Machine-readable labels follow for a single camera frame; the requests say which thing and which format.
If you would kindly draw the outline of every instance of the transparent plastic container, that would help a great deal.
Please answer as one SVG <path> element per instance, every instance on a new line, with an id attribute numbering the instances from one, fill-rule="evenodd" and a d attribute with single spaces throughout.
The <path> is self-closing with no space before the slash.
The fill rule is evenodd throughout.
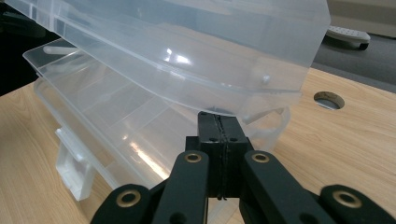
<path id="1" fill-rule="evenodd" d="M 197 135 L 199 110 L 145 90 L 62 39 L 23 56 L 40 75 L 35 92 L 62 126 L 57 169 L 77 200 L 89 197 L 95 171 L 113 189 L 154 187 L 169 176 L 186 136 Z M 271 150 L 289 120 L 285 107 L 240 122 L 256 149 Z M 236 207 L 212 200 L 210 223 Z"/>
<path id="2" fill-rule="evenodd" d="M 326 0 L 7 0 L 140 87 L 246 120 L 298 102 Z"/>

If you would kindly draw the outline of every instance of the metal screw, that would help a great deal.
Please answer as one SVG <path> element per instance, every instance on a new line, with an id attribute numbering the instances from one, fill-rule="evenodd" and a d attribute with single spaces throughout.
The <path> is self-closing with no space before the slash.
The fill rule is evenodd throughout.
<path id="1" fill-rule="evenodd" d="M 130 194 L 134 195 L 134 198 L 131 201 L 125 202 L 123 200 L 123 197 Z M 132 207 L 135 204 L 139 203 L 141 197 L 142 196 L 140 195 L 139 191 L 135 189 L 127 189 L 123 193 L 119 194 L 119 196 L 117 196 L 117 205 L 119 207 Z"/>
<path id="2" fill-rule="evenodd" d="M 269 157 L 267 157 L 261 153 L 256 153 L 256 154 L 252 155 L 251 159 L 253 159 L 256 162 L 261 162 L 261 163 L 268 162 L 270 160 Z"/>
<path id="3" fill-rule="evenodd" d="M 338 203 L 346 207 L 360 208 L 362 205 L 361 200 L 358 197 L 344 190 L 337 190 L 332 193 L 332 196 Z M 350 201 L 345 200 L 343 196 L 348 197 Z"/>
<path id="4" fill-rule="evenodd" d="M 199 155 L 199 154 L 190 153 L 190 154 L 187 154 L 187 155 L 184 157 L 184 159 L 185 159 L 187 162 L 198 162 L 198 161 L 200 161 L 200 160 L 202 159 L 202 157 L 201 157 L 201 155 Z"/>

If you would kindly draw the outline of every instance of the wooden tabletop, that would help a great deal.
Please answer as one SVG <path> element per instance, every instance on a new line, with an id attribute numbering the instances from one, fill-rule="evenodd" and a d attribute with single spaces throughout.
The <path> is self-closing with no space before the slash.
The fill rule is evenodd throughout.
<path id="1" fill-rule="evenodd" d="M 396 94 L 315 69 L 302 91 L 274 154 L 306 189 L 346 185 L 396 217 Z M 319 91 L 345 106 L 318 106 Z M 57 128 L 32 84 L 0 97 L 0 223 L 88 223 L 111 191 L 97 175 L 90 198 L 75 202 L 55 170 Z"/>

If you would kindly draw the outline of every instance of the plastic latch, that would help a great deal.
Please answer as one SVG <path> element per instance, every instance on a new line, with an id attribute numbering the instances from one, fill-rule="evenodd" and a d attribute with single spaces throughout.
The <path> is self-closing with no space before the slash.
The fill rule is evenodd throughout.
<path id="1" fill-rule="evenodd" d="M 84 156 L 81 148 L 85 146 L 73 139 L 65 127 L 56 134 L 61 140 L 56 169 L 76 200 L 86 199 L 91 193 L 95 169 Z"/>

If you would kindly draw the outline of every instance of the clear plastic box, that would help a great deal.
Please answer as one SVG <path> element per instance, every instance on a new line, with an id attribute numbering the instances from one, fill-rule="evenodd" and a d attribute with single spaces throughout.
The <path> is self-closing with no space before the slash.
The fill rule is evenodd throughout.
<path id="1" fill-rule="evenodd" d="M 240 118 L 298 102 L 326 0 L 7 0 L 161 97 Z"/>
<path id="2" fill-rule="evenodd" d="M 154 187 L 169 176 L 186 136 L 197 135 L 199 110 L 139 87 L 62 39 L 24 57 L 41 76 L 36 94 L 62 126 L 57 169 L 77 200 L 90 195 L 95 171 L 113 189 Z M 279 108 L 241 123 L 255 148 L 270 150 L 289 120 L 289 110 Z M 236 205 L 213 200 L 211 223 Z"/>
<path id="3" fill-rule="evenodd" d="M 6 2 L 72 44 L 24 57 L 62 124 L 57 168 L 77 199 L 92 167 L 112 188 L 160 183 L 199 111 L 238 117 L 271 150 L 330 25 L 326 0 Z"/>

